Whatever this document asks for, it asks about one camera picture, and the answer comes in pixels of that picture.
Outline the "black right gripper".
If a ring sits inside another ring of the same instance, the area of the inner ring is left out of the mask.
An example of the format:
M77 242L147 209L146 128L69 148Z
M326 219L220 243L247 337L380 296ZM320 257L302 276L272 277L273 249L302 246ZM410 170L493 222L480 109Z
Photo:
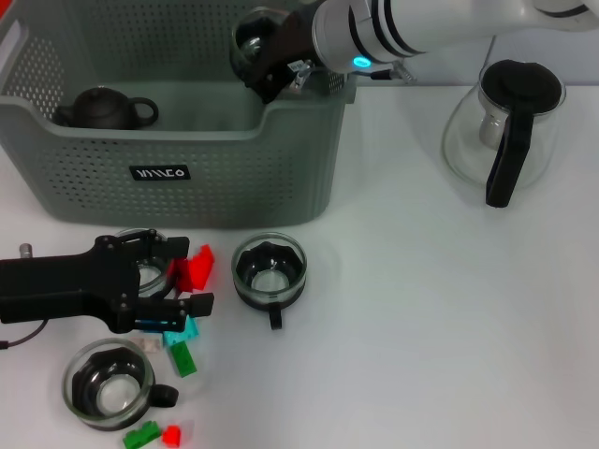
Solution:
M255 61L255 76L245 71L242 77L264 105L287 87L300 93L314 71L323 66L313 38L316 11L317 7L300 7L290 14L267 17L266 43Z

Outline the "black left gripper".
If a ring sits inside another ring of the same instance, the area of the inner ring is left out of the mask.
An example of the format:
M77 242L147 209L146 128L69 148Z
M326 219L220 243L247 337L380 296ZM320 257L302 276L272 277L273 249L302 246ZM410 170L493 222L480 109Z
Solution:
M189 245L188 237L166 238L153 228L141 228L101 236L85 253L3 260L1 322L91 316L115 334L133 328L184 331L188 318L212 314L214 294L146 297L136 304L137 258L185 258Z

